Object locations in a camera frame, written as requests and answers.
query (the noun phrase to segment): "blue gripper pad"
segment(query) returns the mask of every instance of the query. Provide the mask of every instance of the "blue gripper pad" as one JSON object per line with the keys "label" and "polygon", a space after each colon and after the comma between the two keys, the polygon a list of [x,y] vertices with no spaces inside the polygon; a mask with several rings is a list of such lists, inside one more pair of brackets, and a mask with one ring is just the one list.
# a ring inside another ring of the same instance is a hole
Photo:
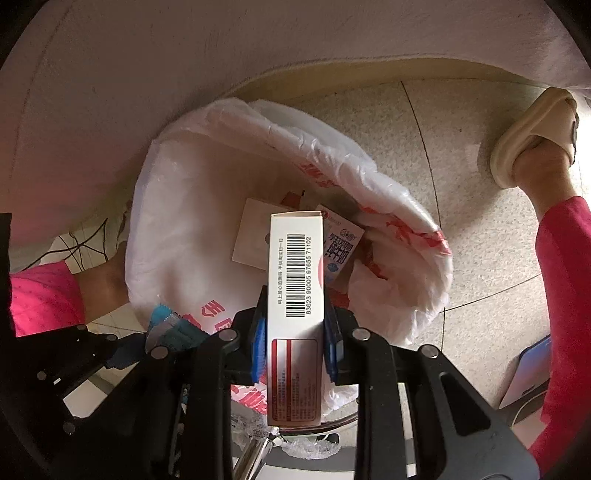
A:
{"label": "blue gripper pad", "polygon": [[343,336],[335,309],[324,292],[324,364],[331,382],[337,381],[337,363],[343,359]]}
{"label": "blue gripper pad", "polygon": [[254,335],[251,337],[251,377],[257,383],[267,367],[267,287],[261,289],[253,316],[253,324],[256,325]]}

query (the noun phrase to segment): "trash bag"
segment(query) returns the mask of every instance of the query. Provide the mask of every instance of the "trash bag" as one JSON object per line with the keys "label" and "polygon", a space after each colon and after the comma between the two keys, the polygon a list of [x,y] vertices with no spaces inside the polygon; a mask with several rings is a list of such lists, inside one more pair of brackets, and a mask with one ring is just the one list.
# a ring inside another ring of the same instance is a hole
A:
{"label": "trash bag", "polygon": [[[247,198],[279,203],[287,192],[311,194],[365,229],[348,285],[331,296],[360,325],[408,345],[443,309],[452,253],[408,189],[318,119],[229,98],[166,127],[139,175],[125,278],[144,327],[158,304],[207,333],[256,305],[267,273],[231,260],[242,209]],[[266,413],[265,378],[234,386],[232,398]]]}
{"label": "trash bag", "polygon": [[281,445],[287,455],[305,460],[322,460],[337,454],[340,450],[338,443],[328,440],[318,440],[308,437],[297,437],[286,440]]}

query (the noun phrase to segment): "metal screw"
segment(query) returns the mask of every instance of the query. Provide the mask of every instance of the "metal screw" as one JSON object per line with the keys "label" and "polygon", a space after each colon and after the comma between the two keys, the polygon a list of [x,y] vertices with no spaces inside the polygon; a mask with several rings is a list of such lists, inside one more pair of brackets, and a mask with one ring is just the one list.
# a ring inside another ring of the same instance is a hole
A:
{"label": "metal screw", "polygon": [[168,356],[168,348],[166,348],[164,345],[155,346],[150,351],[150,355],[152,355],[152,358],[155,358],[156,360],[162,360]]}
{"label": "metal screw", "polygon": [[232,340],[234,340],[238,334],[236,333],[236,330],[232,330],[231,328],[227,328],[225,330],[222,330],[220,332],[220,340],[223,340],[224,342],[231,342]]}
{"label": "metal screw", "polygon": [[74,424],[70,421],[65,421],[62,428],[68,435],[74,435],[74,432],[76,431],[76,427],[74,427]]}
{"label": "metal screw", "polygon": [[369,337],[371,336],[371,333],[369,333],[369,330],[366,330],[365,328],[356,328],[355,330],[353,330],[353,338],[355,340],[361,340],[362,342],[369,340]]}
{"label": "metal screw", "polygon": [[437,358],[439,356],[439,349],[434,345],[423,345],[421,353],[427,358]]}

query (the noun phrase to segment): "tiled floor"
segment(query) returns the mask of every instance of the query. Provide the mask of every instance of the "tiled floor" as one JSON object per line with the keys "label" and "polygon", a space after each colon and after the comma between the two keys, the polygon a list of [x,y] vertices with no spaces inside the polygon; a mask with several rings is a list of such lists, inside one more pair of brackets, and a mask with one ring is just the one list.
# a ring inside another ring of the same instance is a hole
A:
{"label": "tiled floor", "polygon": [[[487,165],[495,141],[542,91],[481,80],[412,80],[296,105],[356,140],[440,224],[454,255],[451,298],[416,346],[441,347],[493,406],[512,361],[549,333],[534,211],[519,190],[500,190]],[[577,100],[571,177],[589,199],[591,106]],[[345,434],[346,443],[353,434]]]}

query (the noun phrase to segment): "paper packaging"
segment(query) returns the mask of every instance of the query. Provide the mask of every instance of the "paper packaging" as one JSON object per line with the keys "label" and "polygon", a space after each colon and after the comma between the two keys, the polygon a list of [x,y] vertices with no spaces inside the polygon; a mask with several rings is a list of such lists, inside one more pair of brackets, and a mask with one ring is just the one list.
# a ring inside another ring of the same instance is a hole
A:
{"label": "paper packaging", "polygon": [[320,212],[271,216],[267,311],[268,424],[320,424],[323,352]]}
{"label": "paper packaging", "polygon": [[273,213],[291,212],[293,208],[261,200],[246,199],[232,260],[267,270],[269,244],[267,235]]}
{"label": "paper packaging", "polygon": [[365,230],[324,205],[318,205],[316,210],[324,220],[324,282],[329,285],[346,265]]}

